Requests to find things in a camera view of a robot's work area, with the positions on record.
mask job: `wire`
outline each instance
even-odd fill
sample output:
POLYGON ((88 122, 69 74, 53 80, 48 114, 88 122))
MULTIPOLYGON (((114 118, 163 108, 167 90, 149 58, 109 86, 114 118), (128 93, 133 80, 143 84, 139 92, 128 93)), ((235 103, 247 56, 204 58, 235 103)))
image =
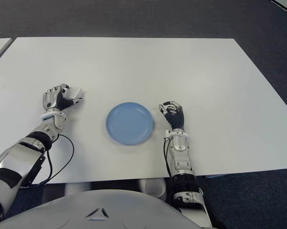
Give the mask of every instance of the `wire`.
POLYGON ((51 178, 51 176, 52 176, 52 163, 51 163, 49 151, 47 150, 46 152, 47 152, 47 159, 48 159, 49 168, 50 168, 50 172, 49 172, 48 178, 43 180, 42 182, 38 183, 37 185, 31 185, 29 187, 20 187, 19 188, 20 190, 27 190, 27 189, 33 189, 33 188, 36 188, 36 187, 40 187, 40 186, 46 184, 48 182, 48 180, 51 178))
POLYGON ((32 203, 32 201, 33 201, 33 198, 35 197, 35 195, 37 194, 37 192, 40 190, 40 188, 41 188, 43 185, 45 185, 45 184, 48 182, 48 180, 51 178, 51 176, 52 176, 52 163, 51 163, 51 159, 50 159, 50 155, 49 155, 49 151, 48 151, 48 150, 47 150, 47 159, 48 159, 49 167, 50 167, 49 176, 48 176, 48 178, 47 178, 46 180, 42 181, 42 182, 39 183, 38 185, 31 187, 31 188, 36 188, 36 187, 37 187, 37 190, 36 190, 36 191, 34 192, 34 194, 32 195, 32 197, 31 197, 31 199, 30 199, 30 201, 29 201, 29 204, 28 204, 26 210, 29 209, 29 207, 30 207, 30 205, 31 205, 31 203, 32 203))
POLYGON ((34 194, 32 195, 32 197, 31 197, 31 199, 30 199, 30 201, 29 201, 29 204, 28 204, 28 206, 27 206, 27 210, 29 209, 29 207, 30 207, 30 205, 31 205, 31 203, 32 203, 32 201, 33 201, 33 198, 35 197, 35 195, 37 194, 37 192, 40 190, 40 188, 41 188, 42 186, 46 185, 51 179, 53 179, 53 178, 54 178, 56 175, 58 175, 63 169, 65 169, 65 167, 70 163, 70 161, 71 161, 72 158, 73 158, 73 155, 74 155, 74 152, 75 152, 75 147, 74 147, 73 142, 71 141, 70 138, 68 138, 68 137, 65 136, 65 135, 58 135, 58 138, 59 138, 59 136, 63 136, 63 137, 67 138, 67 139, 70 141, 70 143, 72 144, 72 155, 71 155, 70 159, 68 160, 68 162, 67 162, 55 175, 52 176, 52 171, 53 171, 53 169, 52 169, 52 163, 51 163, 51 158, 50 158, 50 155, 49 155, 49 151, 47 151, 47 159, 48 159, 49 166, 50 166, 50 173, 49 173, 48 178, 47 178, 46 180, 40 182, 39 184, 35 185, 35 186, 30 186, 30 187, 23 188, 23 189, 37 188, 37 190, 34 192, 34 194))
POLYGON ((73 145, 73 142, 71 141, 71 139, 70 138, 68 138, 67 136, 65 136, 65 135, 59 135, 59 136, 63 136, 63 137, 65 137, 65 138, 67 138, 69 141, 70 141, 70 143, 71 143, 71 145, 72 145, 72 155, 71 155, 71 158, 68 160, 68 162, 55 174, 55 175, 53 175, 51 178, 49 178, 48 179, 48 181, 50 181, 51 179, 53 179, 56 175, 58 175, 63 169, 65 169, 65 167, 70 163, 70 161, 72 160, 72 158, 73 158, 73 155, 74 155, 74 152, 75 152, 75 146, 73 145))
POLYGON ((169 174, 169 177, 172 179, 171 172, 170 172, 170 167, 169 167, 168 161, 167 161, 168 149, 169 149, 170 142, 171 142, 171 139, 169 139, 168 146, 167 146, 167 152, 165 152, 166 139, 164 139, 164 160, 166 162, 166 167, 167 167, 167 172, 169 174))

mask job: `tabletop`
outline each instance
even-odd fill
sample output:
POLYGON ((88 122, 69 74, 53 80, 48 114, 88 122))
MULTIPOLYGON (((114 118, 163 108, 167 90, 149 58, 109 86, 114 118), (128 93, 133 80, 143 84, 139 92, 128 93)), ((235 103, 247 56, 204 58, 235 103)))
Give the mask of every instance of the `tabletop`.
MULTIPOLYGON (((287 168, 287 106, 233 39, 17 38, 0 59, 0 153, 40 124, 42 93, 61 83, 84 102, 66 111, 75 156, 52 183, 167 177, 158 104, 168 100, 184 108, 198 176, 287 168), (123 102, 154 119, 140 145, 106 132, 123 102)), ((63 138, 53 145, 54 172, 70 153, 63 138)), ((35 182, 48 172, 44 162, 35 182)))

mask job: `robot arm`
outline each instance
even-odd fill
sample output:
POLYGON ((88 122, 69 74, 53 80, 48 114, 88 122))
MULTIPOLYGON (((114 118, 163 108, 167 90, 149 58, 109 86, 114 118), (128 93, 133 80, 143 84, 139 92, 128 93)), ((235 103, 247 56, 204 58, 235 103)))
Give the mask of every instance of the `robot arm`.
POLYGON ((191 220, 201 227, 211 227, 209 215, 204 203, 203 193, 195 181, 195 168, 189 157, 189 135, 184 131, 184 113, 180 104, 175 101, 165 102, 159 105, 172 127, 172 131, 166 130, 166 141, 169 141, 170 177, 173 186, 173 206, 180 211, 191 210, 191 220))
POLYGON ((0 155, 0 221, 19 187, 27 187, 35 179, 45 160, 44 153, 62 132, 66 116, 61 110, 82 100, 65 98, 63 94, 68 89, 69 86, 61 84, 44 93, 41 125, 0 155))

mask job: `gray carpet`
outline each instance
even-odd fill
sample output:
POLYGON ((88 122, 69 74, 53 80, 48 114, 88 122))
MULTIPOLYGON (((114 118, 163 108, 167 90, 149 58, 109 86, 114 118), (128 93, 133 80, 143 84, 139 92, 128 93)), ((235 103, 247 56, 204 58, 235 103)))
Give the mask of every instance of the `gray carpet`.
MULTIPOLYGON (((0 38, 31 36, 234 38, 287 104, 287 13, 267 0, 0 0, 0 38)), ((199 181, 228 228, 287 229, 287 170, 199 181)))

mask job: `blue plate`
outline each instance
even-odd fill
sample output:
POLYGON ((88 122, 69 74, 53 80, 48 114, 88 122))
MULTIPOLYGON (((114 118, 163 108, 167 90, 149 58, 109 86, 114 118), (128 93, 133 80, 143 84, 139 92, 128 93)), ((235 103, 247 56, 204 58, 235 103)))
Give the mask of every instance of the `blue plate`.
POLYGON ((106 118, 109 135, 124 145, 145 141, 153 131, 150 112, 137 103, 123 103, 114 107, 106 118))

